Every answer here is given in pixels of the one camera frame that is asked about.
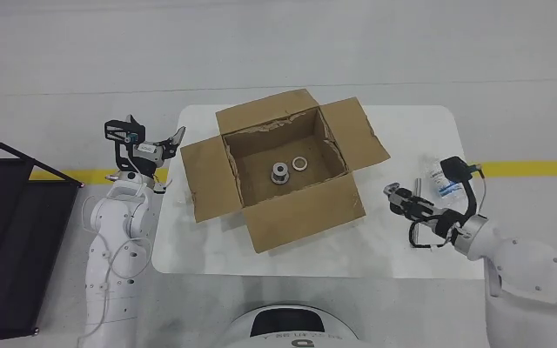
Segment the tape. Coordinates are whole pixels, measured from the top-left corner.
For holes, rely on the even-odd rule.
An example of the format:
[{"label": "tape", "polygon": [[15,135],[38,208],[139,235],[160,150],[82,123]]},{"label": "tape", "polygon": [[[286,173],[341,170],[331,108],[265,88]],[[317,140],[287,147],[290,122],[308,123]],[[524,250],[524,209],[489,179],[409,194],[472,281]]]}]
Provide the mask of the tape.
[{"label": "tape", "polygon": [[[557,177],[557,161],[505,161],[485,162],[482,168],[486,177]],[[116,169],[94,169],[63,171],[85,184],[112,184],[104,177],[115,173]],[[168,177],[168,168],[159,168],[156,173],[162,183]],[[47,171],[33,171],[31,180],[57,180],[58,177]]]}]

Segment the metal rod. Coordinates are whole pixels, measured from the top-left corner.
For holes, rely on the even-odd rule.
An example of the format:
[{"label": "metal rod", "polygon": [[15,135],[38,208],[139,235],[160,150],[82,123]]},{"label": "metal rod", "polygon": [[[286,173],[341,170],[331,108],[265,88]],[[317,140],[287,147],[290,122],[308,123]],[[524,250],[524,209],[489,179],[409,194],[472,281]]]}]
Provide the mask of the metal rod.
[{"label": "metal rod", "polygon": [[4,144],[4,143],[0,143],[0,149],[2,149],[2,150],[6,151],[6,152],[8,152],[8,153],[10,153],[10,154],[12,154],[12,155],[14,155],[14,156],[20,157],[20,158],[22,158],[22,159],[26,159],[26,160],[28,160],[28,161],[32,161],[32,163],[33,163],[34,165],[36,165],[37,167],[42,168],[42,169],[44,169],[45,171],[48,171],[49,173],[54,174],[54,175],[56,175],[57,177],[60,177],[60,178],[62,178],[62,179],[64,179],[64,180],[71,181],[72,183],[77,184],[79,187],[83,187],[83,186],[84,186],[83,183],[77,181],[77,180],[74,179],[73,177],[69,177],[69,176],[65,175],[64,173],[62,173],[61,171],[57,171],[56,169],[50,167],[49,165],[46,165],[46,164],[44,164],[44,163],[42,163],[42,162],[37,161],[35,158],[27,156],[27,155],[25,155],[24,153],[22,153],[22,152],[20,152],[20,151],[18,151],[18,150],[16,150],[16,149],[14,149],[14,148],[11,147],[11,146],[8,146],[8,145],[6,145],[6,144]]}]

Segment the cardboard box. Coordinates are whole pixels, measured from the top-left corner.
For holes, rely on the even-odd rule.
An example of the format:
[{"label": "cardboard box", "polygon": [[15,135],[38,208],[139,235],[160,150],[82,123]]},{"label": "cardboard box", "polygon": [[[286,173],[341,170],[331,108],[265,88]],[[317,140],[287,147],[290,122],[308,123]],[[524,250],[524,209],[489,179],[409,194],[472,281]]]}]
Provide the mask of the cardboard box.
[{"label": "cardboard box", "polygon": [[[365,216],[352,171],[389,154],[358,99],[293,90],[217,112],[220,136],[181,149],[197,222],[242,211],[257,253]],[[292,160],[307,159],[305,171]],[[286,184],[272,166],[288,164]]]}]

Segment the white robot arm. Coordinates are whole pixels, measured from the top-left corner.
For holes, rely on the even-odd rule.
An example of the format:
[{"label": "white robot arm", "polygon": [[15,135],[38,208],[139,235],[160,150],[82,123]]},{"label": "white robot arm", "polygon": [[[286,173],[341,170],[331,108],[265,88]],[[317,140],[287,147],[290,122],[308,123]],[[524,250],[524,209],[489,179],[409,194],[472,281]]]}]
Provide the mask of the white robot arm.
[{"label": "white robot arm", "polygon": [[[154,174],[164,160],[174,157],[185,128],[158,143],[144,141],[144,127],[132,116],[126,122],[105,124],[106,138],[115,141],[118,168],[107,179],[114,182],[91,214],[97,236],[89,249],[85,276],[87,322],[77,345],[94,348],[135,346],[136,318],[141,273],[151,261],[152,244],[146,237],[155,222],[151,210],[153,193],[164,193],[155,185]],[[127,158],[120,156],[120,145]],[[147,243],[149,253],[143,244]]]},{"label": "white robot arm", "polygon": [[465,214],[435,208],[396,183],[385,188],[391,211],[413,221],[411,244],[431,247],[413,241],[414,225],[425,224],[470,261],[483,259],[487,338],[492,348],[557,346],[557,251],[535,241],[503,238],[494,222],[476,214],[468,180],[478,167],[457,157],[441,166],[447,178],[463,184],[468,196]]}]

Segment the table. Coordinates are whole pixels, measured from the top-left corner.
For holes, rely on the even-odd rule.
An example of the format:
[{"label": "table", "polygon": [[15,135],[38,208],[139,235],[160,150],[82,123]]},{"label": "table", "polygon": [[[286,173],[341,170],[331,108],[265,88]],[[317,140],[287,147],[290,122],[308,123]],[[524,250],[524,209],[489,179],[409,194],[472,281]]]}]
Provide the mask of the table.
[{"label": "table", "polygon": [[[180,114],[181,146],[218,135],[215,112],[232,105],[191,105]],[[170,161],[152,263],[163,273],[246,276],[483,278],[483,266],[448,245],[433,251],[408,243],[410,223],[389,211],[383,188],[399,182],[413,190],[424,177],[427,156],[464,158],[451,112],[442,106],[366,105],[364,110],[391,154],[382,164],[354,172],[366,216],[273,250],[257,254],[240,212],[196,224],[180,153]],[[445,205],[423,179],[422,197]],[[452,206],[464,211],[466,200]],[[426,227],[420,243],[440,239]]]}]

